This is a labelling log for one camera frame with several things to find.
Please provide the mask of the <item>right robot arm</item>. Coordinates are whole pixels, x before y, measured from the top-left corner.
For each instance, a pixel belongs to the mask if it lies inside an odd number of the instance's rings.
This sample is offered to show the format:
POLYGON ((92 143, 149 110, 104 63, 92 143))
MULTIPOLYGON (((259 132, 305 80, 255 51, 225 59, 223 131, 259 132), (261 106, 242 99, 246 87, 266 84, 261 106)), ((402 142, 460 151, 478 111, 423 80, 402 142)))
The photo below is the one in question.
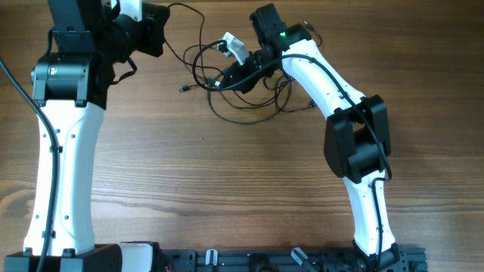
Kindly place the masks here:
POLYGON ((391 180, 389 120, 383 99, 352 87, 323 57, 317 42, 300 23, 288 26, 273 4, 257 8, 250 21, 260 45, 251 52, 227 32, 218 50, 234 57, 219 83, 222 90, 247 93, 265 76, 281 70, 297 81, 326 120, 324 156, 343 179, 355 222, 354 243, 368 269, 391 265, 396 244, 389 227, 384 184, 391 180))

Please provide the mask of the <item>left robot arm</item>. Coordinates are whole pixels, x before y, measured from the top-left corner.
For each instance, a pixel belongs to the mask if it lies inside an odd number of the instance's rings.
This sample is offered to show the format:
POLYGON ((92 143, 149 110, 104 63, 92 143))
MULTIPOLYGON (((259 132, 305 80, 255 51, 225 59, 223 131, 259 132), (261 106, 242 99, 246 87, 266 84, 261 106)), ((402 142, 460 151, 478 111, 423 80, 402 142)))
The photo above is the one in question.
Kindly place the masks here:
POLYGON ((33 217, 6 271, 157 271, 155 242, 97 244, 92 225, 95 148, 116 63, 159 57, 170 11, 140 1, 51 1, 48 47, 31 73, 27 103, 39 119, 33 217))

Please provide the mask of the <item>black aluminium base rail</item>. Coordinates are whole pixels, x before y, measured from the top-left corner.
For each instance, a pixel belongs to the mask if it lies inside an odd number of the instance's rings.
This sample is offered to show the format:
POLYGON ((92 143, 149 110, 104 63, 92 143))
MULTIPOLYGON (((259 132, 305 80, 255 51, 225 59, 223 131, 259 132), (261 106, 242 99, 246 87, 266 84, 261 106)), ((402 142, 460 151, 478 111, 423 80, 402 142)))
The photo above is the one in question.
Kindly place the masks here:
POLYGON ((426 272, 425 249, 393 246, 378 258, 353 248, 283 251, 207 251, 170 249, 160 253, 162 272, 389 271, 426 272))

